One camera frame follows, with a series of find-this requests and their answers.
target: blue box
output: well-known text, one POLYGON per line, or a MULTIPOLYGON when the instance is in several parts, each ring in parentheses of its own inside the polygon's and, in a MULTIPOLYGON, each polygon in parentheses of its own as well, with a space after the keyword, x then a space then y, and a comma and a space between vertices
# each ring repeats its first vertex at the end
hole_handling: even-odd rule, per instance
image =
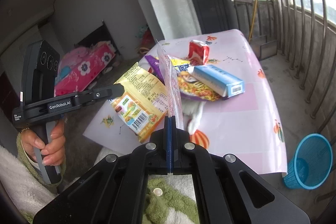
POLYGON ((222 97, 229 98, 245 92, 243 80, 214 65, 189 67, 188 72, 222 97))

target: blue mesh wastebasket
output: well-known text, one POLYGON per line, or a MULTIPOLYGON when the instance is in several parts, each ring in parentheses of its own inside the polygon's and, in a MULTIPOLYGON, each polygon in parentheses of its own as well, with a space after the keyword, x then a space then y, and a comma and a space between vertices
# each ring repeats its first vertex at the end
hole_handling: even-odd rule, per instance
POLYGON ((303 138, 288 163, 288 175, 283 182, 288 188, 315 189, 328 177, 333 153, 328 140, 317 133, 303 138))

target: concrete floor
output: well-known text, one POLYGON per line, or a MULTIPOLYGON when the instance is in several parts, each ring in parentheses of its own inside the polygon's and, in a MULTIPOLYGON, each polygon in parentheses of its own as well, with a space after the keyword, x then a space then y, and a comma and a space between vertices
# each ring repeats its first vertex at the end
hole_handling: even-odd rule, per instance
MULTIPOLYGON (((305 103, 305 92, 299 88, 299 80, 294 78, 289 63, 280 54, 260 62, 272 89, 280 114, 285 135, 287 160, 293 157, 298 143, 310 133, 315 133, 317 125, 310 118, 312 105, 305 103)), ((288 189, 281 174, 266 174, 262 177, 283 195, 304 210, 311 220, 317 218, 325 209, 330 199, 314 203, 317 195, 335 189, 335 174, 332 172, 325 183, 315 190, 288 189)))
MULTIPOLYGON (((124 61, 111 72, 103 75, 98 80, 96 87, 113 84, 136 61, 124 61)), ((311 106, 305 103, 305 93, 299 88, 299 81, 294 78, 294 71, 288 68, 289 64, 285 62, 283 56, 276 55, 263 60, 261 65, 277 103, 285 135, 287 158, 290 160, 300 140, 316 130, 314 120, 309 116, 311 106)), ((94 143, 82 134, 102 104, 103 102, 99 102, 67 115, 68 122, 65 129, 67 138, 66 181, 72 181, 91 168, 101 149, 101 145, 94 143)), ((262 177, 303 209, 311 220, 317 218, 330 201, 327 199, 314 203, 315 197, 336 188, 333 173, 321 187, 315 190, 290 190, 285 187, 282 176, 278 173, 266 174, 262 177)))

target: yellow pole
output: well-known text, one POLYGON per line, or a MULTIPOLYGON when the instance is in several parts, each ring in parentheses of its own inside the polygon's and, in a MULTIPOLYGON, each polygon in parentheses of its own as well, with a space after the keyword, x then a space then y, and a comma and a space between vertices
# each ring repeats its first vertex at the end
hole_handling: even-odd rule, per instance
POLYGON ((255 12, 257 10, 257 5, 258 5, 258 0, 255 0, 254 8, 253 8, 253 17, 252 17, 252 22, 251 22, 251 27, 250 27, 249 43, 250 43, 250 40, 252 38, 253 26, 254 26, 254 20, 255 20, 255 12))

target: barcode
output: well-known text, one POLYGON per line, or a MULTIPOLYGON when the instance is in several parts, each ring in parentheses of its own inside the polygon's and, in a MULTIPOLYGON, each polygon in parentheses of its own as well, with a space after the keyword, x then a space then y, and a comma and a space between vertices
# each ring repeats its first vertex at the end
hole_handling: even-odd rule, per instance
POLYGON ((148 117, 144 114, 141 113, 139 117, 132 123, 132 126, 136 129, 139 130, 141 125, 148 120, 148 117))
POLYGON ((232 93, 235 93, 235 92, 237 92, 237 91, 240 91, 241 89, 242 89, 241 86, 238 86, 238 87, 236 87, 236 88, 233 88, 233 89, 232 89, 232 93))

